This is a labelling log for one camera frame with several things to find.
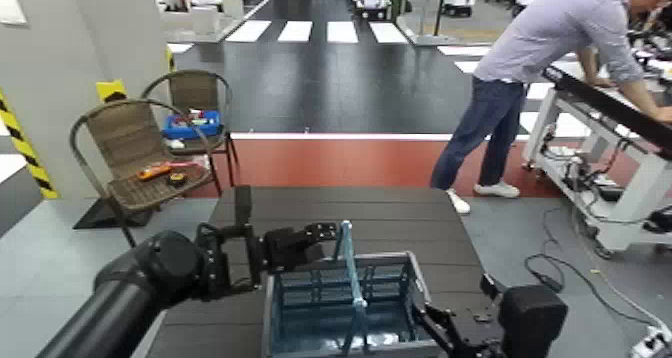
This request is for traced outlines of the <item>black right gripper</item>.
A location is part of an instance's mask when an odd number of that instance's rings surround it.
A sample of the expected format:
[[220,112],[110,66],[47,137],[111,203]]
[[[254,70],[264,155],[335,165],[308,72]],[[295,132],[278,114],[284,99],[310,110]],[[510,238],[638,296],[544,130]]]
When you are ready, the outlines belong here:
[[499,337],[462,338],[449,310],[413,305],[412,317],[449,357],[505,358]]

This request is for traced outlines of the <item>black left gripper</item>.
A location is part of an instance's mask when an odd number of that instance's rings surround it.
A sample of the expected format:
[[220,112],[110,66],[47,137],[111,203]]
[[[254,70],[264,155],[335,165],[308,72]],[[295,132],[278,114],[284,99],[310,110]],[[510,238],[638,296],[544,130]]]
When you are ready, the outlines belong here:
[[291,227],[267,232],[263,237],[264,269],[269,273],[293,271],[296,267],[326,257],[323,241],[335,241],[339,226],[334,222],[315,222],[302,230]]

